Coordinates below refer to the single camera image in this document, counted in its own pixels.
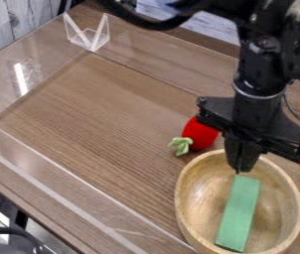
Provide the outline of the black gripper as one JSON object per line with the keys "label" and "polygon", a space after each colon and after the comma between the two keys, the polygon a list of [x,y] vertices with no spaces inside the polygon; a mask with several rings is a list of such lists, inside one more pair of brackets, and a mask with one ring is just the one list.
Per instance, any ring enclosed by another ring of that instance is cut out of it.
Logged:
{"label": "black gripper", "polygon": [[280,102],[201,96],[197,105],[198,121],[224,134],[226,161],[237,174],[249,172],[267,153],[300,164],[300,126]]}

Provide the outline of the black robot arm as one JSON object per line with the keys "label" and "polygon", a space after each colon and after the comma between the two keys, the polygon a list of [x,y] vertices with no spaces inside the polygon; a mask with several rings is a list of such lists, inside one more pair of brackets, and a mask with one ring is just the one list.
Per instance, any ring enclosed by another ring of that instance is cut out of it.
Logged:
{"label": "black robot arm", "polygon": [[285,98],[300,81],[300,0],[166,0],[165,6],[178,17],[209,12],[236,25],[234,95],[201,97],[197,115],[224,133],[228,164],[248,172],[265,153],[300,163],[300,114]]}

